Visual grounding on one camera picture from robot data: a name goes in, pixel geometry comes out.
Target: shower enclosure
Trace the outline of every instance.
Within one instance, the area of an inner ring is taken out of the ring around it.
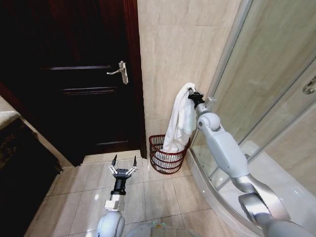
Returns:
[[[245,153],[250,173],[269,185],[291,220],[316,235],[316,1],[242,0],[208,96]],[[243,236],[262,235],[197,131],[195,180],[212,208]]]

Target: red wire basket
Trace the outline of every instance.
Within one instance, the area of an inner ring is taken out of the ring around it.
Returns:
[[[149,137],[150,144],[150,164],[161,174],[173,174],[177,172],[184,160],[190,141],[183,151],[177,153],[167,153],[162,151],[165,135],[154,135]]]

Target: tile floor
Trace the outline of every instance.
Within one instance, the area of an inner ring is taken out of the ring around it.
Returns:
[[[132,159],[116,167],[132,166]],[[26,237],[93,237],[114,178],[109,161],[64,168],[47,193]],[[149,160],[137,159],[138,171],[126,183],[126,236],[140,222],[160,221],[193,229],[203,237],[235,237],[210,209],[186,163],[172,175],[156,172]]]

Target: beige floor tile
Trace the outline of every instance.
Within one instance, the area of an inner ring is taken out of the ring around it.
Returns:
[[[34,225],[32,237],[59,237],[69,234],[81,193],[50,196]]]
[[[143,159],[143,172],[145,182],[171,178],[169,174],[160,174],[159,172],[155,171],[152,165],[150,164],[149,158]]]
[[[122,234],[122,237],[127,237],[136,226],[138,226],[140,223],[131,223],[124,226],[124,231]]]
[[[165,223],[167,225],[170,226],[174,226],[174,227],[179,227],[179,228],[183,228],[184,224],[183,224],[183,220],[182,220],[182,216],[181,215],[175,215],[175,216],[168,216],[168,217],[163,217],[163,218],[159,218],[159,219],[154,219],[154,220],[149,220],[149,221],[143,221],[143,222],[139,222],[139,223],[132,223],[132,224],[127,224],[124,227],[124,232],[122,237],[126,237],[128,236],[137,226],[141,226],[143,224],[152,224],[153,222],[156,223]],[[176,236],[174,233],[176,233],[176,231],[171,231],[171,233],[173,235],[165,235],[164,237],[173,237]]]
[[[83,233],[97,228],[99,219],[107,213],[104,204],[110,198],[111,190],[112,188],[104,188],[82,192],[70,234]]]
[[[90,171],[84,190],[114,187],[115,178],[109,169],[109,165],[111,165],[110,161],[90,164]]]
[[[50,186],[50,188],[49,188],[49,190],[48,190],[46,196],[50,196],[50,195],[51,195],[51,192],[52,192],[53,189],[55,188],[55,185],[56,185],[56,183],[57,183],[57,179],[58,179],[58,178],[59,178],[58,176],[55,177],[55,179],[54,179],[53,183],[51,184],[51,186]]]
[[[89,164],[64,168],[64,172],[57,176],[56,185],[51,194],[67,194],[83,191],[89,170]]]
[[[125,207],[122,212],[125,223],[146,220],[144,183],[126,185]]]
[[[26,231],[24,237],[30,237],[30,236],[31,236],[32,230],[33,230],[35,224],[37,223],[37,221],[38,221],[38,219],[39,219],[39,217],[40,217],[40,214],[41,214],[42,211],[44,210],[44,207],[45,207],[45,204],[47,203],[47,201],[48,201],[48,197],[45,197],[44,200],[43,200],[43,202],[42,202],[41,205],[39,206],[39,209],[38,209],[38,211],[36,212],[36,214],[35,214],[35,216],[34,216],[32,222],[30,223],[30,225],[29,225],[29,227],[28,227],[28,229],[27,229],[27,231]]]
[[[96,231],[88,231],[80,234],[69,235],[68,237],[95,237]]]
[[[176,178],[176,177],[189,176],[189,175],[192,175],[192,174],[191,174],[190,168],[187,165],[187,161],[184,160],[181,168],[174,174],[171,174],[171,177]]]
[[[147,220],[180,214],[171,179],[145,182]]]
[[[113,152],[113,153],[106,153],[106,154],[96,154],[96,155],[88,155],[85,156],[83,163],[98,163],[98,162],[105,162],[105,161],[112,161],[115,155],[118,155],[117,160],[122,159],[131,159],[136,156],[136,158],[141,158],[140,150],[134,151],[125,151],[125,152]]]
[[[143,159],[142,158],[137,158],[137,168],[138,170],[132,174],[132,177],[130,177],[127,181],[126,184],[137,184],[137,183],[143,183],[144,182],[144,174],[143,174]],[[121,169],[130,169],[133,167],[134,164],[134,159],[126,159],[126,160],[119,160],[117,161],[116,168],[121,168]]]
[[[172,179],[181,213],[209,209],[209,205],[198,190],[193,176]]]
[[[239,235],[232,228],[230,228],[229,225],[225,223],[225,221],[222,221],[220,218],[218,218],[218,220],[221,223],[226,237],[239,237]]]
[[[202,237],[225,237],[215,212],[211,209],[182,214],[184,226]]]

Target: wall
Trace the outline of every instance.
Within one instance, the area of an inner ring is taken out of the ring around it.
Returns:
[[[316,196],[316,103],[265,150]]]
[[[315,57],[316,24],[311,22],[316,22],[316,1],[252,2],[213,107],[238,142]],[[284,107],[283,114],[288,112]]]
[[[187,82],[206,93],[240,0],[138,0],[145,124],[165,134]]]

